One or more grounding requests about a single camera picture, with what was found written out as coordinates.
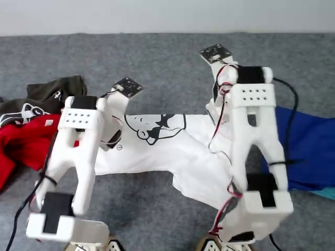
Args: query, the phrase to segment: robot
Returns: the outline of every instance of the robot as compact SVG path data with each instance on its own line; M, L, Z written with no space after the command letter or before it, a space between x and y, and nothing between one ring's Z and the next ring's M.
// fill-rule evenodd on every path
M220 44L200 54L215 80L212 99L206 106L216 124L213 138L221 133L220 127L232 135L230 152L224 153L231 164L227 170L231 198L222 206L210 231L219 243L208 240L202 250L247 251L248 244L265 238L293 212L284 151L277 135L273 73L268 67L238 65ZM79 217L89 208L98 149L113 148L121 139L120 118L129 100L142 89L132 79L124 78L100 98L66 99L45 178L36 190L40 212L29 216L29 238L72 243L77 245L76 251L123 250L109 237L105 223ZM248 115L255 115L256 126L249 124ZM245 160L252 144L259 147L268 163L274 163L269 174L247 174ZM77 171L76 193L54 192L70 167Z

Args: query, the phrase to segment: black wire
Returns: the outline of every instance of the black wire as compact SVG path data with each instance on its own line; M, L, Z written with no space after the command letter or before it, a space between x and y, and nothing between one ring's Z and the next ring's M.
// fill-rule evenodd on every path
M297 161L299 160L290 160L289 159L289 137L291 135L291 127L292 127L292 123L293 123L293 119L295 117L295 114L297 113L297 109L298 109L298 105L299 105L299 96L298 96L298 93L297 91L294 89L294 87L292 85L290 85L288 82L286 81L283 81L279 78L276 78L274 77L273 80L287 86L291 92L293 93L294 95L294 105L293 105L293 108L292 108L292 112L291 112L291 115L288 119L288 122L287 122L287 126L286 126L286 130L285 130L285 139L284 139L284 155L285 155L285 161L283 162L275 162L275 163L270 163L270 165L276 165L276 164L294 164L296 163ZM278 251L282 251L279 246L277 245L277 243L275 242L275 240L273 239L273 236L272 234L269 234L269 237L270 237L270 241L272 243L272 245L278 250Z
M297 91L288 82L283 81L283 80L281 80L279 78L276 78L276 77L274 77L273 80L287 86L294 95L294 106L292 108L292 113L291 113L291 115L288 119L288 122L287 122L286 131L285 131L285 141L284 141L285 158L289 159L289 137L290 137L290 134L291 134L291 127L292 127L293 119L294 119L295 114L297 113L297 109L298 109L298 105L299 105L299 96L298 96Z
M10 236L10 239L8 241L8 244L7 244L7 247L6 247L6 251L9 251L10 250L10 247L12 246L13 244L13 240L15 238L15 235L16 235L16 229L17 229L17 220L20 216L20 214L22 213L22 210L26 207L26 205L29 203L30 199L34 196L36 190L38 189L38 187L41 185L43 179L45 178L45 174L46 174L46 171L47 171L47 167L48 167L48 162L49 162L49 158L50 158L50 155L51 155L51 152L52 152L52 148L53 148L53 144L54 144L54 141L56 139L56 136L57 136L57 133L55 133L53 139L52 139L52 142L49 146L49 149L48 149L48 153L47 153L47 156L46 156L46 159L44 160L44 164L43 164L43 169L40 173L40 179L38 180L38 182L36 183L34 189L31 191L31 193L28 195L28 197L24 200L24 202L21 204L21 206L19 207L19 209L16 211L15 213L15 216L14 216L14 223L13 223L13 230L12 230L12 234Z
M112 93L115 93L117 90L111 90L110 92L106 92L105 94L101 95L100 98L104 98Z
M86 249L85 249L85 248L83 248L83 247L79 246L78 244L75 244L75 246L76 246L76 247L78 247L78 248L80 248L82 251L86 251Z
M278 250L278 251L282 251L280 247L278 247L277 243L274 241L272 234L269 234L270 240L272 245Z

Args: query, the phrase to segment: white wall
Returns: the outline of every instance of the white wall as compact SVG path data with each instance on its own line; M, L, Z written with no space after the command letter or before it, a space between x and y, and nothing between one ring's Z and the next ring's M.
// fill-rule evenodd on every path
M0 0L0 36L334 32L334 0Z

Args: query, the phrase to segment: clothing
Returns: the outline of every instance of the clothing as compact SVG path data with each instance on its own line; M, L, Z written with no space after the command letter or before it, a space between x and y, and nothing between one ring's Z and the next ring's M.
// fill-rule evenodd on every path
M335 187L326 187L325 189L321 191L312 191L312 193L315 193L316 195L320 195L322 197L335 200Z
M0 129L0 189L20 163L39 170L57 131L60 115L43 115L24 125L7 124Z
M291 110L277 107L276 117L280 142ZM302 162L287 166L289 189L323 190L335 186L335 118L320 118L297 112L289 138L290 159ZM263 160L262 168L268 172Z
M26 124L36 116L60 113L68 96L86 94L87 88L81 76L28 85L27 98L0 103L0 127L8 123Z
M81 76L63 77L28 85L27 98L0 103L0 189L16 164L43 166L66 98L86 93Z
M229 198L229 162L208 150L215 129L208 115L135 115L123 121L120 142L98 151L97 175L170 171L184 196L221 209Z

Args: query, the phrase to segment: graphic print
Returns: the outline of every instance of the graphic print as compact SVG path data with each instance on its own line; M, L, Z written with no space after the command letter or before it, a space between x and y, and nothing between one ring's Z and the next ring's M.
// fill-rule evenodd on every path
M21 112L6 113L0 117L0 127L9 122L15 124L26 124L31 121L32 118L40 115L49 114L38 106L33 106L30 103L24 103Z
M137 132L137 137L154 145L158 140L176 136L186 128L184 114L134 115L126 116L127 125Z

